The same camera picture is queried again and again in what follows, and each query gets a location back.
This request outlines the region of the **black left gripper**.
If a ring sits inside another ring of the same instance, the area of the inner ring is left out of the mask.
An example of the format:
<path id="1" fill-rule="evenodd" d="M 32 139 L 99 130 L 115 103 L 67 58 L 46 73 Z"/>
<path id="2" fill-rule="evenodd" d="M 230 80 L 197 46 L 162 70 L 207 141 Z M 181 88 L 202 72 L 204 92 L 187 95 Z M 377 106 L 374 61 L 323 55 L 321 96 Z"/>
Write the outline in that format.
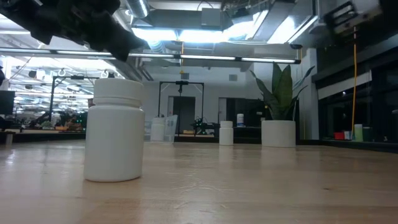
<path id="1" fill-rule="evenodd" d="M 45 44 L 57 36 L 125 62 L 147 44 L 112 17 L 119 6 L 120 0 L 0 0 L 0 14 Z"/>

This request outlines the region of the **white pill bottle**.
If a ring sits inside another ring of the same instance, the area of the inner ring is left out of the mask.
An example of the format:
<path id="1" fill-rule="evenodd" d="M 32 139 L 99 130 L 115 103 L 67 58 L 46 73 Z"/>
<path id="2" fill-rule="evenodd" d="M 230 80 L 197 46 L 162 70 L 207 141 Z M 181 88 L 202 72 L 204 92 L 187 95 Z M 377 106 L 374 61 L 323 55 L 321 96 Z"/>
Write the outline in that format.
<path id="1" fill-rule="evenodd" d="M 122 182 L 142 175 L 144 86 L 117 78 L 95 81 L 88 110 L 83 175 L 93 182 Z"/>
<path id="2" fill-rule="evenodd" d="M 154 118 L 151 124 L 150 140 L 159 142 L 164 140 L 165 118 Z"/>
<path id="3" fill-rule="evenodd" d="M 234 130 L 232 121 L 221 121 L 219 129 L 219 144 L 222 146 L 232 146 Z"/>

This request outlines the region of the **clear plastic basket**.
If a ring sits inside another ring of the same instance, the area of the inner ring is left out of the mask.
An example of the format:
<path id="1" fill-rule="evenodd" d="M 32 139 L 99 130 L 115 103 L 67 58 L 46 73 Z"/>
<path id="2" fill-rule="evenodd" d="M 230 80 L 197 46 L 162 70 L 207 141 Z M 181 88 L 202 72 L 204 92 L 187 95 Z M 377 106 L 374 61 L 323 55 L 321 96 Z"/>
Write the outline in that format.
<path id="1" fill-rule="evenodd" d="M 165 118 L 164 140 L 159 141 L 159 142 L 173 143 L 174 139 L 175 139 L 175 132 L 176 132 L 176 127 L 177 127 L 178 116 L 173 115 L 173 116 L 169 116 L 169 117 L 157 117 L 157 118 Z M 151 124 L 152 124 L 152 121 L 145 122 L 144 140 L 146 142 L 155 142 L 155 141 L 150 140 Z"/>

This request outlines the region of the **bright ceiling light panel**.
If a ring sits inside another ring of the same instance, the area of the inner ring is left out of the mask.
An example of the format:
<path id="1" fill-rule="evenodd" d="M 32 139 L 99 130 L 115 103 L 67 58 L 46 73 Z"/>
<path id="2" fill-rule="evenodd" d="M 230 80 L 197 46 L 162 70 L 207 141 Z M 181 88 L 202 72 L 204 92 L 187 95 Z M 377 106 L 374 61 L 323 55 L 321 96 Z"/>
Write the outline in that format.
<path id="1" fill-rule="evenodd" d="M 286 19 L 276 28 L 272 29 L 266 24 L 270 12 L 267 10 L 253 15 L 247 22 L 239 22 L 231 27 L 220 30 L 176 30 L 133 28 L 133 33 L 147 42 L 182 41 L 188 43 L 220 43 L 229 42 L 243 45 L 264 44 L 291 44 L 300 37 L 314 22 L 317 16 L 308 16 L 301 23 L 295 21 L 293 16 Z"/>

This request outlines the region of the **long LED light bar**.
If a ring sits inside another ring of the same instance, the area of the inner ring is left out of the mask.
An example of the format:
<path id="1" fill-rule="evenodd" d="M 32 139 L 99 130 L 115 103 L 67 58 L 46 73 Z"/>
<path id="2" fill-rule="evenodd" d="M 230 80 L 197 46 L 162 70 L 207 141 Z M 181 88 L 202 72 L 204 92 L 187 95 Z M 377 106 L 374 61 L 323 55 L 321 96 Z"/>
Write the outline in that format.
<path id="1" fill-rule="evenodd" d="M 55 49 L 25 49 L 25 48 L 9 48 L 0 47 L 0 54 L 32 54 L 32 55 L 63 55 L 63 56 L 82 56 L 82 57 L 99 57 L 114 60 L 109 52 L 93 52 L 93 51 L 77 51 L 77 50 L 55 50 Z M 268 57 L 232 57 L 218 55 L 192 55 L 192 54 L 152 54 L 152 53 L 129 53 L 129 57 L 139 58 L 161 58 L 161 59 L 189 59 L 189 60 L 219 60 L 234 62 L 254 62 L 254 63 L 283 63 L 283 64 L 300 64 L 299 59 L 285 58 L 268 58 Z"/>

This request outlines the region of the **green snake plant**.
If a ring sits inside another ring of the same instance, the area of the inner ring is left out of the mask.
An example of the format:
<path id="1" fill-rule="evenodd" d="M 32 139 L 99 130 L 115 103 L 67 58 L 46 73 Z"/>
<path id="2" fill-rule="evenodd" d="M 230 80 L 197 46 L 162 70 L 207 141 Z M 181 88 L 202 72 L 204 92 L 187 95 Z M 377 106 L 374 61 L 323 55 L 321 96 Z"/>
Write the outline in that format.
<path id="1" fill-rule="evenodd" d="M 299 94 L 305 79 L 311 74 L 315 66 L 310 67 L 305 75 L 293 84 L 291 66 L 287 65 L 283 70 L 277 63 L 272 64 L 272 85 L 268 90 L 264 82 L 251 70 L 258 88 L 261 91 L 264 104 L 270 109 L 273 120 L 294 120 L 295 108 Z"/>

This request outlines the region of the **black robot with green lights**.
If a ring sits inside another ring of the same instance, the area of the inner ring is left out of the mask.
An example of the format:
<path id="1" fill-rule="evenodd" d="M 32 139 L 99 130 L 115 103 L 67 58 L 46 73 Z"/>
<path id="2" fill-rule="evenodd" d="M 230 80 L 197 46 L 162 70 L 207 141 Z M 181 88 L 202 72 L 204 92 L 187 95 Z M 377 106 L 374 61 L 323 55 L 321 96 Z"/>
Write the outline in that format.
<path id="1" fill-rule="evenodd" d="M 213 135 L 214 137 L 219 136 L 220 124 L 218 123 L 207 123 L 203 118 L 197 118 L 191 124 L 194 130 L 194 135 Z"/>

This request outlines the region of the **black monitor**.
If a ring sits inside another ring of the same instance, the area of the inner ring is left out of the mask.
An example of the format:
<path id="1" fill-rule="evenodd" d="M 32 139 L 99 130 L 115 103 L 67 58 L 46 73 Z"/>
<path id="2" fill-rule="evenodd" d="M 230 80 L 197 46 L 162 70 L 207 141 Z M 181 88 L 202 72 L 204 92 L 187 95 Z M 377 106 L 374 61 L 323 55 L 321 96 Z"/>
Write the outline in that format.
<path id="1" fill-rule="evenodd" d="M 0 90 L 0 114 L 12 115 L 14 108 L 14 91 Z"/>

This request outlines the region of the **white plant pot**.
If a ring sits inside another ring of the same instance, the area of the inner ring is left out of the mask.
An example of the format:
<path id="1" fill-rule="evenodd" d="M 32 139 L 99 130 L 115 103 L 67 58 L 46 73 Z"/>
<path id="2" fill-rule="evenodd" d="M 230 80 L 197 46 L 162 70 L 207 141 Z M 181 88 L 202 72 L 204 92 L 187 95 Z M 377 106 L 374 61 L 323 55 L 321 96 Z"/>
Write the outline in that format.
<path id="1" fill-rule="evenodd" d="M 296 124 L 289 120 L 261 122 L 261 142 L 265 147 L 295 147 Z"/>

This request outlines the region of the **silver ventilation duct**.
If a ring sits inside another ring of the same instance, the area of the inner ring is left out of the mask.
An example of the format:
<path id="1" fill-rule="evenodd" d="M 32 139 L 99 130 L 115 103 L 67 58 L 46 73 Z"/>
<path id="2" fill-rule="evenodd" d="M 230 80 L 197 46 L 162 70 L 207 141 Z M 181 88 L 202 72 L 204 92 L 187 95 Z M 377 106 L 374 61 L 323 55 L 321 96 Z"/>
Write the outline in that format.
<path id="1" fill-rule="evenodd" d="M 149 15 L 150 6 L 147 0 L 124 0 L 130 14 L 135 18 L 145 18 Z"/>

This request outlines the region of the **black robot station frame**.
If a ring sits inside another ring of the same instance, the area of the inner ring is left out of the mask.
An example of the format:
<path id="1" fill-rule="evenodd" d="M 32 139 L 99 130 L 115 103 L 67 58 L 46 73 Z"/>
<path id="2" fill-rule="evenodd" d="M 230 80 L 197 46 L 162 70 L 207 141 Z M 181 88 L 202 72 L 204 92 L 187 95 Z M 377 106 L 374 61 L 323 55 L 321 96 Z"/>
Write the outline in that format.
<path id="1" fill-rule="evenodd" d="M 52 120 L 52 115 L 53 115 L 53 99 L 54 99 L 54 94 L 55 94 L 55 88 L 59 86 L 64 80 L 66 79 L 71 79 L 71 80 L 96 80 L 99 79 L 99 77 L 88 77 L 88 76 L 79 76 L 79 75 L 70 75 L 70 76 L 60 76 L 56 75 L 52 77 L 52 88 L 51 88 L 51 93 L 50 93 L 50 108 L 49 108 L 49 121 Z"/>
<path id="2" fill-rule="evenodd" d="M 205 84 L 203 82 L 188 82 L 188 81 L 174 81 L 174 82 L 169 82 L 169 81 L 160 81 L 159 82 L 159 90 L 158 90 L 158 105 L 157 105 L 157 116 L 160 117 L 160 106 L 161 106 L 161 94 L 164 89 L 162 89 L 162 85 L 166 84 L 175 84 L 179 86 L 178 92 L 182 93 L 182 87 L 184 85 L 201 85 L 201 120 L 203 120 L 204 115 L 203 115 L 203 106 L 204 106 L 204 93 L 205 93 Z"/>

